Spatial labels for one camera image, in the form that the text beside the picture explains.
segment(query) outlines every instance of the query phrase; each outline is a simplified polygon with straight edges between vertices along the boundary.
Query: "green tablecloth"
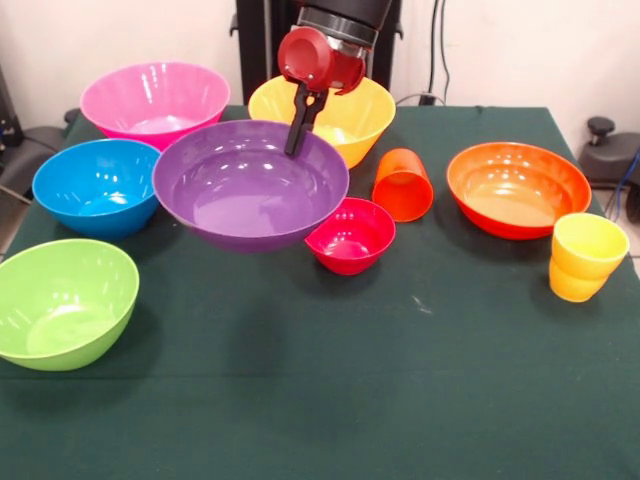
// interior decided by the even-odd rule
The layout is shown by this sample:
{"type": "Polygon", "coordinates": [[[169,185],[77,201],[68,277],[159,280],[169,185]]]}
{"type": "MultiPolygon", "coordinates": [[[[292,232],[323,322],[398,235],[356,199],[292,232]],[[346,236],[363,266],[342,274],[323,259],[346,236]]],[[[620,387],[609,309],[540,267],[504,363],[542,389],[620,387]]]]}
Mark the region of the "green tablecloth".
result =
{"type": "MultiPolygon", "coordinates": [[[[69,143],[96,136],[80,118],[69,143]]],[[[631,262],[572,305],[547,286],[549,239],[473,227],[444,173],[490,140],[570,156],[545,109],[399,109],[350,194],[368,196],[381,154],[406,146],[437,200],[354,278],[303,245],[216,250],[159,211],[119,243],[141,290],[111,351],[64,374],[0,364],[2,477],[640,478],[631,262]]],[[[69,236],[34,205],[10,254],[69,236]]]]}

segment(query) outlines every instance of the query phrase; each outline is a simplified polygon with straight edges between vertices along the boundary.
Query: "red bowl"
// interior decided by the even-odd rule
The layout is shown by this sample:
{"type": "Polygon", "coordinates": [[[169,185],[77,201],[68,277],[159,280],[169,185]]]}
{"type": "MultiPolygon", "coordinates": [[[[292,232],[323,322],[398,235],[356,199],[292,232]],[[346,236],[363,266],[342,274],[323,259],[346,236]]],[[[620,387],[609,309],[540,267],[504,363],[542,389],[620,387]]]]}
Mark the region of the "red bowl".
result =
{"type": "Polygon", "coordinates": [[[449,163],[447,183],[469,220],[509,240],[551,235],[556,220],[591,204],[591,187],[578,167],[520,143],[484,143],[460,152],[449,163]]]}
{"type": "Polygon", "coordinates": [[[332,272],[357,275],[376,263],[395,236],[396,224],[384,208],[347,197],[305,243],[332,272]]]}

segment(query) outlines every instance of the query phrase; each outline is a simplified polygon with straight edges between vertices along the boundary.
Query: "stacked yellow cups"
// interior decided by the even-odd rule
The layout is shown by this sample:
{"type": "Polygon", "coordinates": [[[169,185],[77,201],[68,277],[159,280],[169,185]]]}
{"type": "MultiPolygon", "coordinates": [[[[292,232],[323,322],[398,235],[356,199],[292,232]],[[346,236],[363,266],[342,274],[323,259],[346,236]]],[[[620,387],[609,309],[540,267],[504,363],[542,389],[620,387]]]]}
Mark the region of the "stacked yellow cups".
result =
{"type": "Polygon", "coordinates": [[[629,237],[604,217],[572,213],[556,222],[551,245],[551,290],[569,302],[585,302],[618,268],[629,237]]]}

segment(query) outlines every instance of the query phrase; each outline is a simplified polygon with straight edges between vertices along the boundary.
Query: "white wall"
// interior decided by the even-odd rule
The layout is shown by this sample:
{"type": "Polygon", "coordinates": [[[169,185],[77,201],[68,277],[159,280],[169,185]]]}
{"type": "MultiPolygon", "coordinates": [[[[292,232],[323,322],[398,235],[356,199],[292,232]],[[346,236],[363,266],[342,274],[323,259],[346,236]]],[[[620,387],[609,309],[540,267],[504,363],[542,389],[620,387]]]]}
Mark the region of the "white wall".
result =
{"type": "MultiPolygon", "coordinates": [[[[396,98],[428,82],[432,0],[404,4],[396,98]]],[[[0,63],[27,127],[59,124],[101,73],[152,59],[216,68],[239,103],[234,11],[234,0],[0,0],[0,63]]],[[[548,106],[574,152],[592,114],[640,130],[639,19],[638,0],[448,0],[449,103],[548,106]]],[[[442,80],[439,69],[438,94],[442,80]]]]}

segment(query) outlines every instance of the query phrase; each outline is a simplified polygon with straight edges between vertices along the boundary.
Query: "pink bowl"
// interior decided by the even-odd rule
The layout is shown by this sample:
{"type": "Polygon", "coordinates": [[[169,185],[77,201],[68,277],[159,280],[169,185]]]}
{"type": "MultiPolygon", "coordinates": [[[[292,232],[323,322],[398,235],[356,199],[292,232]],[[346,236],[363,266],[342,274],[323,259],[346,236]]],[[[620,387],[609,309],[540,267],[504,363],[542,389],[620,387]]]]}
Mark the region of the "pink bowl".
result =
{"type": "Polygon", "coordinates": [[[83,92],[80,109],[107,137],[162,151],[187,133],[217,123],[230,97],[228,82],[213,70],[155,62],[100,77],[83,92]]]}

